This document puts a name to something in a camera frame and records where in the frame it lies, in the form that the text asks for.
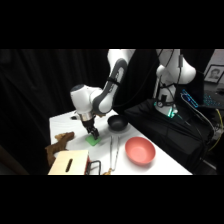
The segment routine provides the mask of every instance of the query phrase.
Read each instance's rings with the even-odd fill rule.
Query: metal rod
[[[110,168],[112,169],[112,148],[113,148],[113,137],[111,136],[110,142]]]
[[[116,166],[117,166],[117,158],[118,158],[119,149],[120,149],[120,136],[118,136],[118,142],[117,142],[117,155],[116,155],[116,161],[115,161],[114,169],[112,170],[113,172],[116,170]]]

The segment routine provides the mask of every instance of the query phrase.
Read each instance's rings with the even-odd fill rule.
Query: cable
[[[160,53],[159,53],[159,55],[158,55],[158,57],[157,57],[157,59],[159,59],[159,57],[160,57],[160,55],[162,54],[162,52],[163,52],[163,50],[164,49],[162,49],[161,51],[160,51]],[[157,63],[157,60],[154,62],[154,64],[152,65],[152,67],[151,67],[151,69],[149,70],[149,73],[148,73],[148,75],[146,76],[146,78],[145,78],[145,80],[144,80],[144,82],[143,82],[143,84],[142,84],[142,86],[141,86],[141,88],[139,89],[139,91],[128,101],[128,102],[126,102],[126,103],[124,103],[124,104],[121,104],[121,105],[115,105],[115,106],[113,106],[113,107],[123,107],[123,106],[125,106],[125,105],[127,105],[128,103],[130,103],[139,93],[140,93],[140,91],[142,90],[142,88],[143,88],[143,86],[145,85],[145,83],[146,83],[146,80],[148,79],[148,77],[149,77],[149,75],[150,75],[150,73],[152,72],[152,69],[154,68],[154,66],[156,65],[156,63]]]
[[[167,66],[168,66],[168,65],[169,65],[169,63],[170,63],[171,58],[173,57],[173,53],[174,53],[174,51],[175,51],[175,49],[173,49],[173,51],[172,51],[172,54],[171,54],[170,59],[169,59],[169,61],[168,61],[167,65],[166,65],[166,68],[167,68]]]
[[[216,111],[217,111],[217,113],[219,114],[219,118],[220,118],[220,121],[221,121],[222,134],[223,134],[223,122],[222,122],[222,116],[221,116],[221,114],[220,114],[220,112],[219,112],[218,109],[217,109]],[[217,140],[217,142],[215,143],[215,145],[214,145],[211,149],[208,150],[209,152],[212,151],[212,149],[214,149],[214,148],[217,146],[217,144],[219,143],[219,141],[220,141],[221,138],[222,138],[222,135],[221,135],[220,138]]]
[[[213,127],[213,125],[212,125],[212,123],[208,120],[208,118],[207,117],[205,117],[201,112],[199,112],[197,109],[195,109],[191,104],[189,104],[184,98],[183,98],[183,95],[184,94],[181,94],[181,98],[182,98],[182,100],[188,105],[188,106],[190,106],[193,110],[195,110],[197,113],[199,113],[209,124],[210,124],[210,126],[212,127],[212,130],[213,130],[213,135],[215,134],[215,128]]]

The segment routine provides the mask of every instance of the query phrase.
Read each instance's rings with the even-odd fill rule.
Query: black background
[[[185,59],[204,72],[215,49],[183,49]],[[50,144],[49,118],[74,110],[70,90],[78,84],[103,88],[110,73],[108,49],[0,49],[0,145],[30,174],[47,174],[44,148]],[[139,90],[156,60],[155,49],[137,49],[115,104]],[[118,113],[151,98],[152,69],[139,95]]]

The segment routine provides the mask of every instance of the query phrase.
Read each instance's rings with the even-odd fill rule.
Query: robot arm
[[[112,110],[114,99],[124,80],[134,52],[135,49],[109,50],[108,61],[111,72],[103,90],[85,85],[75,86],[71,90],[76,112],[80,116],[83,126],[95,139],[99,137],[98,130],[94,127],[95,115],[105,115]]]

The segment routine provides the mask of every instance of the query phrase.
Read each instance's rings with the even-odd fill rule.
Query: black bowl
[[[108,124],[113,131],[123,131],[128,125],[128,119],[122,115],[115,115],[108,119]]]

